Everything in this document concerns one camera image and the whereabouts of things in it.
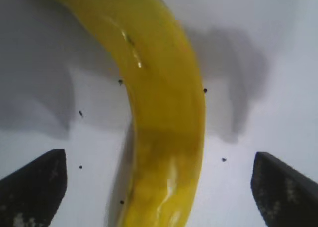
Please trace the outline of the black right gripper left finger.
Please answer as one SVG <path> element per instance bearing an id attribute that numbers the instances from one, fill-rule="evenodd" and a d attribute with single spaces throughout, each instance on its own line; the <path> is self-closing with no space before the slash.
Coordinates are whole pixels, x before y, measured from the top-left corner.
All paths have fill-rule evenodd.
<path id="1" fill-rule="evenodd" d="M 52 149 L 0 181 L 2 227 L 48 227 L 67 190 L 64 149 Z"/>

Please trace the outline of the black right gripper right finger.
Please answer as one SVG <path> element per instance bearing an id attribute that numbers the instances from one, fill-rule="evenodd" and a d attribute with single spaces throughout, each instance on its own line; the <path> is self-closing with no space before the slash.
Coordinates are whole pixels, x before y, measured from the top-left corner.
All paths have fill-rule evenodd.
<path id="1" fill-rule="evenodd" d="M 318 225 L 318 184 L 267 152 L 255 155 L 251 191 L 268 227 Z"/>

